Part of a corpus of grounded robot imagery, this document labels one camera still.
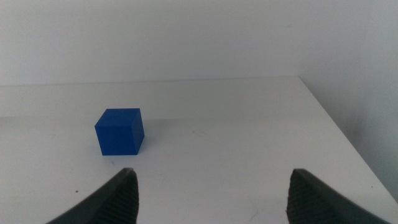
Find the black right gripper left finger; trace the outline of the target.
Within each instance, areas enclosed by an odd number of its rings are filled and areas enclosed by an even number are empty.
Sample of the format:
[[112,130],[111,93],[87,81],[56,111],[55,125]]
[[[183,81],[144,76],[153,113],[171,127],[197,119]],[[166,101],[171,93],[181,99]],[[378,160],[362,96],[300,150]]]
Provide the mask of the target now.
[[137,175],[123,168],[86,199],[50,223],[125,223],[135,224],[139,212]]

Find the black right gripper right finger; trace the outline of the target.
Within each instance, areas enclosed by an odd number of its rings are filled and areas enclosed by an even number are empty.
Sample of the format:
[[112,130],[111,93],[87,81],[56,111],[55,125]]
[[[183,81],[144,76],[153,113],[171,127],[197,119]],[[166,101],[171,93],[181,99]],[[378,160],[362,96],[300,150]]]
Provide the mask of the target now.
[[292,171],[286,214],[294,224],[388,224],[305,169]]

